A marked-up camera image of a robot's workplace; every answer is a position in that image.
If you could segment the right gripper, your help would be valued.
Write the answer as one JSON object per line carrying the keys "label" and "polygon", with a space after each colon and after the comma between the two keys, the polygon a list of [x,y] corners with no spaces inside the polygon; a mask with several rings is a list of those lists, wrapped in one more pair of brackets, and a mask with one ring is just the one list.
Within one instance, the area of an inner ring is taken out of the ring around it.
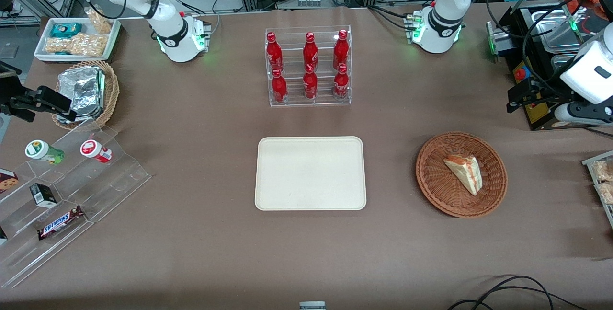
{"label": "right gripper", "polygon": [[36,116],[31,111],[33,108],[36,108],[33,96],[22,95],[22,91],[0,91],[0,109],[3,114],[32,123]]}

